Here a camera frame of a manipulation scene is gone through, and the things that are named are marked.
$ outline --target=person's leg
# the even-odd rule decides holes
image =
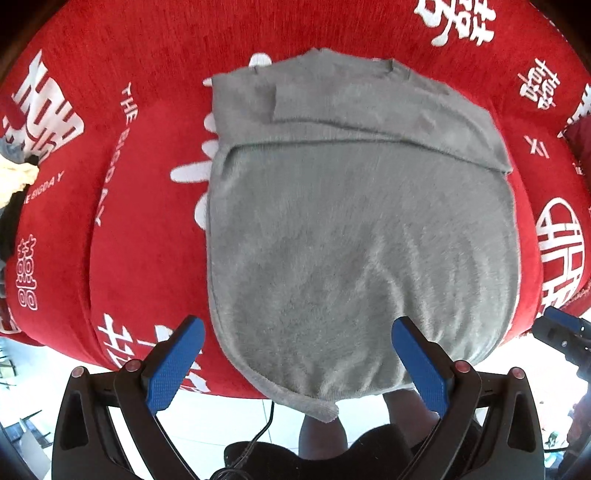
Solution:
[[[398,426],[410,448],[427,438],[439,421],[439,415],[430,411],[414,390],[395,390],[384,394],[384,400],[390,423]]]
[[[339,419],[330,423],[306,416],[300,430],[300,457],[328,460],[347,451],[347,434]]]

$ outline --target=white tile floor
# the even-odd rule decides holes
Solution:
[[[10,414],[25,416],[43,408],[40,419],[44,428],[53,429],[68,375],[78,362],[48,348],[11,342],[8,350],[19,369],[20,384],[8,394],[0,391],[0,421],[7,424],[11,421],[7,418]],[[558,352],[533,338],[525,338],[498,349],[479,369],[506,373],[515,365],[526,370],[536,399],[544,401],[539,408],[546,426],[568,429],[568,421],[565,422],[568,410],[586,389],[586,384],[576,378],[576,367],[567,364]],[[12,403],[12,409],[6,408],[7,402]],[[345,400],[338,405],[350,444],[388,421],[388,411],[381,397]],[[270,408],[271,402],[267,400],[239,400],[180,391],[171,407],[159,413],[158,418],[183,458],[200,478],[206,479],[223,467],[226,445],[250,440],[265,426]],[[118,409],[114,409],[113,418],[136,474],[151,480]],[[261,440],[297,452],[303,418],[299,412],[277,406],[274,422]]]

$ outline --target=gray sweater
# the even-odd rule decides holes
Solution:
[[[410,383],[412,318],[477,363],[519,286],[511,165],[487,111],[394,61],[329,50],[213,79],[212,320],[231,363],[323,421]]]

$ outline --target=black cable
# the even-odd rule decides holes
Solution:
[[[273,416],[275,415],[275,402],[271,402],[271,412],[269,413],[269,421],[267,425],[256,434],[256,436],[248,443],[241,455],[231,464],[230,467],[221,468],[215,472],[210,480],[230,480],[235,475],[239,475],[244,480],[253,480],[249,473],[241,470],[242,467],[248,461],[248,458],[252,454],[256,447],[258,440],[265,434],[265,432],[271,427],[273,423]]]

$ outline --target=red fabric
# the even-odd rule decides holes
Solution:
[[[32,346],[42,346],[39,342],[22,332],[12,318],[6,299],[0,299],[0,335],[7,336],[17,342]]]
[[[568,127],[564,136],[583,171],[591,173],[591,116],[586,116]]]
[[[205,321],[207,336],[185,387],[259,397],[223,356],[209,319],[205,235],[198,223],[216,136],[208,117],[211,88],[203,81],[248,65],[255,53],[265,53],[254,57],[258,61],[280,61],[329,47],[396,58],[494,115],[516,165],[509,182],[521,248],[519,305],[507,339],[527,330],[540,305],[535,222],[544,206],[554,196],[568,198],[583,236],[590,235],[589,193],[574,168],[568,171],[573,157],[556,138],[581,103],[589,75],[525,0],[490,0],[494,15],[478,15],[464,38],[452,25],[442,46],[431,42],[447,20],[428,27],[433,16],[415,13],[420,6],[421,0],[70,0],[0,89],[16,94],[28,114],[27,138],[19,141],[44,155],[17,238],[24,242],[21,265],[32,263],[33,273],[19,277],[18,255],[7,266],[18,326],[52,348],[113,368],[144,357],[193,313]],[[432,10],[434,3],[424,6]],[[494,37],[477,45],[470,33],[483,20]],[[536,58],[560,79],[556,106],[548,110],[519,94],[519,75],[527,77]],[[41,98],[31,106],[27,89],[19,94],[27,75]],[[52,136],[48,118],[54,117],[59,134]],[[8,119],[5,126],[9,136],[19,135]],[[551,158],[537,158],[535,149],[531,154],[525,135],[543,140]],[[188,173],[182,166],[190,166]],[[545,271],[544,280],[555,274]],[[586,264],[577,288],[589,274]]]

